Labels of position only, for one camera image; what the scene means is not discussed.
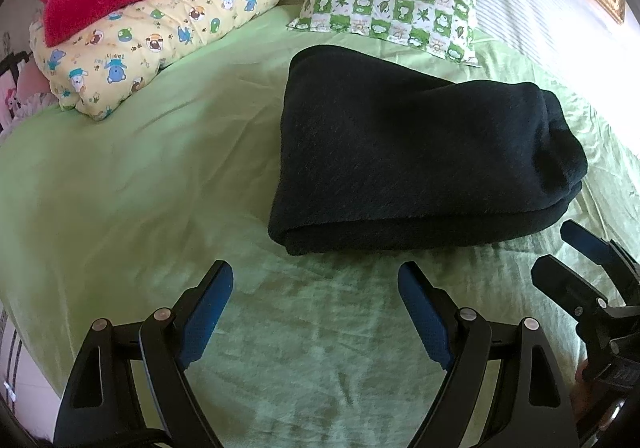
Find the right hand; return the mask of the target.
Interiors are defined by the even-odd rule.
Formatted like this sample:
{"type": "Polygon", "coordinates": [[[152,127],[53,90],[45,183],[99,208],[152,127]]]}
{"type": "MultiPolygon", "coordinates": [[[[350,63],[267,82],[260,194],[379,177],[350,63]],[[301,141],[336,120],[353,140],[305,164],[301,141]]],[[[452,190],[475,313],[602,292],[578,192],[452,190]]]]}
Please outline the right hand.
{"type": "Polygon", "coordinates": [[[592,402],[592,383],[587,382],[582,375],[588,367],[588,359],[584,359],[575,372],[575,383],[570,390],[570,403],[574,413],[575,421],[578,421],[590,408],[592,402]]]}

